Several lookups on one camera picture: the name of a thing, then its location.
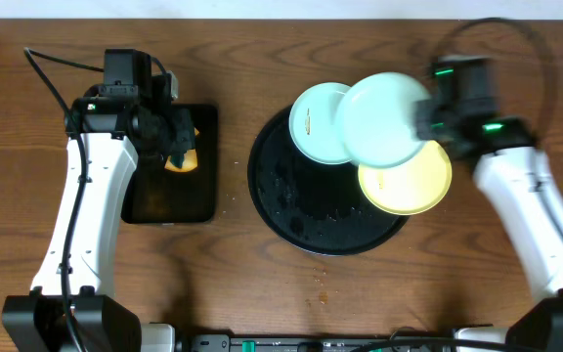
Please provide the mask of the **green and yellow sponge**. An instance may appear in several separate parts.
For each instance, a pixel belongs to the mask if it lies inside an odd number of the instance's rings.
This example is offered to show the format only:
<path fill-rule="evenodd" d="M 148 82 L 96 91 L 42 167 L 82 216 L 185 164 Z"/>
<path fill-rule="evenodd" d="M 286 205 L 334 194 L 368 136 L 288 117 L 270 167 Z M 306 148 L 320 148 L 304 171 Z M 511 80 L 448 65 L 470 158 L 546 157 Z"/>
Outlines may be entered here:
<path fill-rule="evenodd" d="M 188 173 L 194 171 L 198 167 L 195 139 L 199 135 L 199 131 L 194 127 L 193 134 L 184 133 L 185 142 L 178 141 L 178 135 L 175 134 L 169 139 L 170 154 L 165 161 L 164 168 L 171 172 Z"/>

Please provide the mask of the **light blue plate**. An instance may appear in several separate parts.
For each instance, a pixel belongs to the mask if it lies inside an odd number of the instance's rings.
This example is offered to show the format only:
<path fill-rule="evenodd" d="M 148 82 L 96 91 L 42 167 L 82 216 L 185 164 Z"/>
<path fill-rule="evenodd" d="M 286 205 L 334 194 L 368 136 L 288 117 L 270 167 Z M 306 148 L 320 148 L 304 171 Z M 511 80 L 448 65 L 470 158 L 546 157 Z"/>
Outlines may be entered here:
<path fill-rule="evenodd" d="M 350 161 L 390 168 L 416 156 L 425 145 L 414 127 L 416 104 L 428 98 L 419 81 L 399 72 L 374 74 L 351 86 L 334 118 Z"/>
<path fill-rule="evenodd" d="M 337 165 L 351 160 L 334 123 L 337 107 L 349 89 L 342 83 L 320 83 L 304 91 L 291 107 L 290 137 L 301 153 L 317 163 Z"/>

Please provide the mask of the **yellow plate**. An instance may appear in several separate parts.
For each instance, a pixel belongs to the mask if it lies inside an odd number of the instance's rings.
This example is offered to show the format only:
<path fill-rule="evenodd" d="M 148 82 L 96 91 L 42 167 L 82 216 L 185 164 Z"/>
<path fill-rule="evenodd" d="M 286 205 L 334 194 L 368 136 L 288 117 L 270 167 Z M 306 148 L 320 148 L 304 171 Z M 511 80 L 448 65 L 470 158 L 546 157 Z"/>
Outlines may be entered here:
<path fill-rule="evenodd" d="M 434 141 L 401 165 L 358 168 L 359 184 L 368 201 L 382 211 L 403 216 L 422 213 L 439 203 L 452 177 L 451 161 Z"/>

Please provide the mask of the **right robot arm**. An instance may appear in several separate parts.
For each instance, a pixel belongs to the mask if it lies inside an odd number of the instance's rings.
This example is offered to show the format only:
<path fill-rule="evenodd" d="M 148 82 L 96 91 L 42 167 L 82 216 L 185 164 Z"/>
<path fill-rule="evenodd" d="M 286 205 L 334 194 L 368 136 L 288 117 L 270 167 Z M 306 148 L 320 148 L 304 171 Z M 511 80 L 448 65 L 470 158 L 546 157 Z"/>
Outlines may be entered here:
<path fill-rule="evenodd" d="M 417 105 L 416 134 L 469 163 L 525 272 L 534 307 L 509 328 L 463 328 L 458 350 L 563 351 L 563 197 L 524 121 L 498 113 L 483 57 L 434 59 L 431 98 Z"/>

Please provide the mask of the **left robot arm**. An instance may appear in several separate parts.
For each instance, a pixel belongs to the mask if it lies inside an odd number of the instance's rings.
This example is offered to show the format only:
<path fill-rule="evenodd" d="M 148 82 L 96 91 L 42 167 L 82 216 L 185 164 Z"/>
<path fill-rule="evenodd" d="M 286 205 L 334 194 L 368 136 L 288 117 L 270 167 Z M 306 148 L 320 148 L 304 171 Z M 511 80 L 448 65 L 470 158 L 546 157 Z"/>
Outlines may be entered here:
<path fill-rule="evenodd" d="M 114 297 L 121 210 L 141 158 L 172 172 L 196 169 L 197 131 L 173 110 L 175 75 L 155 57 L 108 49 L 103 81 L 63 104 L 65 188 L 29 292 L 10 295 L 2 324 L 21 351 L 178 351 L 168 324 L 144 324 Z"/>

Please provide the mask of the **black rectangular tray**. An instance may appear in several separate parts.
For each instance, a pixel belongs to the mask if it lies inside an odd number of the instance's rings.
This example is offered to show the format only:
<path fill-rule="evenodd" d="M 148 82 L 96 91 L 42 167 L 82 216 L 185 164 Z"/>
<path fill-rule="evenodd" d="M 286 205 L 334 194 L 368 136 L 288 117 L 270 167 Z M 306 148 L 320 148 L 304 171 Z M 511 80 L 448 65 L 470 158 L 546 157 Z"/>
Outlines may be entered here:
<path fill-rule="evenodd" d="M 175 105 L 188 110 L 197 130 L 189 151 L 196 167 L 172 171 L 159 159 L 141 158 L 129 182 L 121 219 L 129 224 L 202 223 L 216 207 L 219 115 L 209 104 Z"/>

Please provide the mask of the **round black tray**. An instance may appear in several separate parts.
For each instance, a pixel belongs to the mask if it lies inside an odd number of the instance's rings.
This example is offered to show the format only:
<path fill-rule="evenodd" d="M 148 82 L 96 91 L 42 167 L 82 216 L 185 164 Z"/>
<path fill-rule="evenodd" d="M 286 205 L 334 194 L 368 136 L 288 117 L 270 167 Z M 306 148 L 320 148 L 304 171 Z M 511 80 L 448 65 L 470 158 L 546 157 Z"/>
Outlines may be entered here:
<path fill-rule="evenodd" d="M 248 188 L 266 225 L 298 248 L 330 256 L 366 252 L 394 237 L 408 218 L 368 201 L 353 164 L 320 164 L 298 151 L 290 110 L 263 127 L 249 156 Z"/>

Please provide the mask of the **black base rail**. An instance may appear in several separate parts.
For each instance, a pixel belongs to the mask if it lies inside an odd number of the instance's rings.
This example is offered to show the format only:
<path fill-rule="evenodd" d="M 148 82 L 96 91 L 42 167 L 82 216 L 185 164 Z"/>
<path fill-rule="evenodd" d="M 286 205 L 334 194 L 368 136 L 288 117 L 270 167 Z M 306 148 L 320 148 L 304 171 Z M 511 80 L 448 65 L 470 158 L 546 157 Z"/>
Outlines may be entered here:
<path fill-rule="evenodd" d="M 348 352 L 367 344 L 406 338 L 428 338 L 398 332 L 393 337 L 374 336 L 283 336 L 283 335 L 239 335 L 199 334 L 191 342 L 192 352 Z"/>

